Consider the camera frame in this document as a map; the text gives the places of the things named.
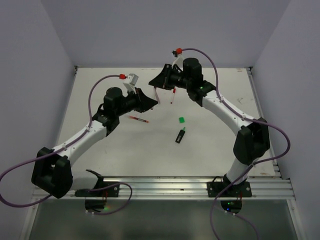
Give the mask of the green black highlighter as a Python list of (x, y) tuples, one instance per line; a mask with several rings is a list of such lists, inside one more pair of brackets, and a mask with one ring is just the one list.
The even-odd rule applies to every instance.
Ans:
[(175, 142), (179, 144), (179, 143), (181, 142), (181, 140), (183, 139), (185, 133), (186, 133), (186, 127), (183, 127), (183, 128), (179, 131), (179, 133), (178, 133), (178, 135), (177, 135), (177, 137), (176, 137), (176, 139), (175, 139)]

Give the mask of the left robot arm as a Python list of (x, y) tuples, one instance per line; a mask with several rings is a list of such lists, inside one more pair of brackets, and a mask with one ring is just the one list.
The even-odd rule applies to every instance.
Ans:
[(109, 88), (103, 103), (81, 131), (52, 149), (43, 147), (38, 151), (31, 182), (57, 199), (71, 190), (89, 192), (95, 197), (101, 195), (107, 186), (102, 175), (90, 169), (77, 174), (72, 171), (73, 165), (94, 144), (115, 130), (120, 116), (131, 111), (144, 113), (157, 104), (140, 88), (128, 92), (127, 96), (118, 87)]

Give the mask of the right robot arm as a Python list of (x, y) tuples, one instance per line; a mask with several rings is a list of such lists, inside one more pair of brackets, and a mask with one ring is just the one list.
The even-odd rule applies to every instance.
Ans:
[(235, 134), (235, 159), (223, 177), (223, 192), (235, 196), (247, 180), (248, 169), (270, 149), (270, 135), (264, 118), (253, 119), (218, 95), (218, 87), (204, 79), (199, 60), (189, 57), (182, 66), (165, 64), (150, 86), (185, 89), (189, 98), (222, 120)]

